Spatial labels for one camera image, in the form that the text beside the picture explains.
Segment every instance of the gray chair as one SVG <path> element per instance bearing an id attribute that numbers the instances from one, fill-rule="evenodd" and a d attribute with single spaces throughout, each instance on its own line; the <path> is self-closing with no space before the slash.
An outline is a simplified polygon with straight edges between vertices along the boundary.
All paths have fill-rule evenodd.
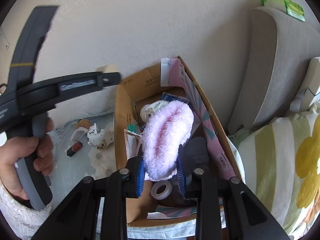
<path id="1" fill-rule="evenodd" d="M 228 124 L 260 127 L 282 116 L 297 94 L 310 59 L 320 56 L 320 33 L 282 11 L 270 7 L 252 10 L 249 62 L 240 94 Z"/>

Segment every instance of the finger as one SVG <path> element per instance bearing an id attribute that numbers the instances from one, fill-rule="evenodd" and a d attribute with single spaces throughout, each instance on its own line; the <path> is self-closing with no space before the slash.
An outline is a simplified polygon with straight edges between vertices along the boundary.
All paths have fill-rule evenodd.
<path id="1" fill-rule="evenodd" d="M 51 132 L 54 128 L 54 124 L 51 118 L 47 119 L 46 132 Z"/>
<path id="2" fill-rule="evenodd" d="M 3 164 L 0 167 L 0 178 L 3 185 L 6 187 L 8 192 L 13 196 L 22 199 L 29 199 L 26 192 L 23 190 L 17 172 L 13 165 Z"/>
<path id="3" fill-rule="evenodd" d="M 45 168 L 43 171 L 42 171 L 42 174 L 44 176 L 48 176 L 51 174 L 51 172 L 53 171 L 53 168 L 54 168 L 54 165 L 53 163 L 49 165 L 49 167 Z"/>
<path id="4" fill-rule="evenodd" d="M 0 147 L 1 163 L 13 165 L 19 158 L 27 157 L 33 153 L 39 143 L 37 137 L 14 137 Z"/>
<path id="5" fill-rule="evenodd" d="M 46 157 L 49 153 L 52 152 L 53 144 L 49 135 L 45 135 L 44 138 L 40 141 L 37 154 L 40 158 Z"/>
<path id="6" fill-rule="evenodd" d="M 33 162 L 33 167 L 36 171 L 43 171 L 53 163 L 53 154 L 50 153 L 44 158 L 36 158 Z"/>

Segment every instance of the clear tape roll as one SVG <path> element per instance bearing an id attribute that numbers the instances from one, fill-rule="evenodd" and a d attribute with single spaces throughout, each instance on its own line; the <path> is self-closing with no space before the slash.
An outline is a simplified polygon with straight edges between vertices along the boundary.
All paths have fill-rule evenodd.
<path id="1" fill-rule="evenodd" d="M 165 189 L 163 192 L 158 194 L 157 191 L 162 186 L 165 186 Z M 150 195 L 156 200 L 162 200 L 168 197 L 171 191 L 172 191 L 172 184 L 170 183 L 170 181 L 161 180 L 153 184 L 153 186 L 151 187 Z"/>

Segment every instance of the yellow stripe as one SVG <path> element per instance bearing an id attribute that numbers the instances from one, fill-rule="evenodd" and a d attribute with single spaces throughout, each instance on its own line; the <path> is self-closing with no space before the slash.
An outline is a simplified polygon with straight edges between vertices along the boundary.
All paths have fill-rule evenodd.
<path id="1" fill-rule="evenodd" d="M 12 63 L 10 67 L 25 67 L 25 66 L 34 66 L 35 64 L 33 62 L 29 63 Z"/>
<path id="2" fill-rule="evenodd" d="M 276 143 L 271 124 L 265 126 L 255 136 L 255 147 L 257 163 L 256 196 L 271 212 L 276 191 Z"/>
<path id="3" fill-rule="evenodd" d="M 297 155 L 300 144 L 305 138 L 311 136 L 310 123 L 307 117 L 301 114 L 292 115 L 288 117 L 288 119 L 290 120 L 293 128 L 294 151 L 295 155 Z M 294 229 L 293 227 L 301 213 L 301 209 L 297 207 L 297 198 L 299 189 L 303 181 L 303 179 L 300 179 L 297 174 L 294 173 L 291 202 L 283 224 L 283 229 L 287 234 L 289 234 L 292 229 Z"/>

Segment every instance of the pink fluffy slipper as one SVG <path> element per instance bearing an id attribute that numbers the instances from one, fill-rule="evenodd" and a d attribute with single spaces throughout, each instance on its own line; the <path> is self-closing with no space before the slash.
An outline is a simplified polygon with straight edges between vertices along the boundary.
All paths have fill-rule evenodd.
<path id="1" fill-rule="evenodd" d="M 180 101 L 170 102 L 151 116 L 141 137 L 145 179 L 170 179 L 177 173 L 179 145 L 190 137 L 193 118 L 190 107 Z"/>

